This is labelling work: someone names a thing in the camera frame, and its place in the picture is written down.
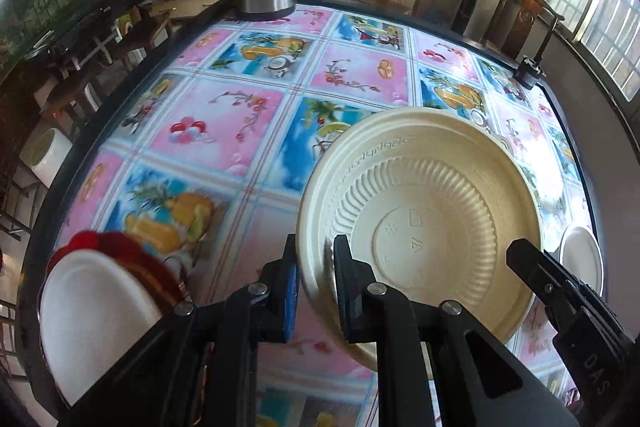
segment white bowl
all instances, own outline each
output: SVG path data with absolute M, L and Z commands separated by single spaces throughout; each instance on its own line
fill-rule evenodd
M 564 230 L 556 253 L 562 266 L 602 297 L 604 266 L 600 247 L 591 230 L 570 225 Z
M 532 192 L 503 146 L 444 111 L 383 111 L 343 133 L 324 153 L 298 215 L 302 282 L 338 342 L 375 370 L 375 344 L 345 343 L 332 246 L 348 236 L 354 259 L 410 299 L 455 299 L 504 343 L 523 322 L 532 292 L 506 265 L 525 237 L 541 248 Z
M 73 405 L 160 317 L 151 295 L 107 255 L 63 257 L 42 290 L 40 338 L 66 401 Z

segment round plate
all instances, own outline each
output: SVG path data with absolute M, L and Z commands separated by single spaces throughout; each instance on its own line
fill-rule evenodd
M 140 283 L 113 259 L 76 250 L 49 274 L 40 300 L 42 350 L 73 405 L 161 317 Z
M 562 234 L 559 250 L 559 263 L 602 296 L 604 266 L 591 230 L 571 225 Z
M 509 154 L 462 118 L 429 108 L 379 112 L 322 156 L 298 214 L 298 256 L 312 306 L 339 343 L 376 368 L 375 344 L 344 342 L 333 241 L 410 299 L 461 302 L 499 340 L 521 325 L 532 292 L 506 265 L 511 241 L 541 248 L 537 207 Z

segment patterned tablecloth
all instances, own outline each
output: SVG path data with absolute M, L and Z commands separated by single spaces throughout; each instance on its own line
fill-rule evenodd
M 58 245 L 79 230 L 122 230 L 185 273 L 197 301 L 219 301 L 281 256 L 306 181 L 340 133 L 375 111 L 423 105 L 506 138 L 553 251 L 570 222 L 590 227 L 591 217 L 546 96 L 510 76 L 358 14 L 298 6 L 274 22 L 226 18 L 153 80 L 101 147 Z M 554 334 L 537 301 L 508 346 L 568 399 L 575 386 Z M 376 375 L 336 346 L 302 293 L 293 340 L 260 346 L 259 364 L 259 425 L 377 424 Z

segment screw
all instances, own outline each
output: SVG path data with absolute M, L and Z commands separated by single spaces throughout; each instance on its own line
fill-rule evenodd
M 462 313 L 462 306 L 458 301 L 444 301 L 442 309 L 449 315 L 460 315 Z
M 251 295 L 264 295 L 267 293 L 267 290 L 267 285 L 262 282 L 253 282 L 249 285 L 249 293 L 251 293 Z
M 191 312 L 193 311 L 193 307 L 193 304 L 191 304 L 190 302 L 182 301 L 175 305 L 174 313 L 176 315 L 180 315 L 180 317 L 186 317 L 187 315 L 191 314 Z
M 386 293 L 386 286 L 382 282 L 372 282 L 367 286 L 367 291 L 371 295 L 384 295 Z

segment white bucket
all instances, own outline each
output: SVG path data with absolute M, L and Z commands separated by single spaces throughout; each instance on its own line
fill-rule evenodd
M 71 142 L 58 129 L 49 129 L 31 147 L 27 164 L 40 181 L 49 188 L 53 178 L 71 149 Z

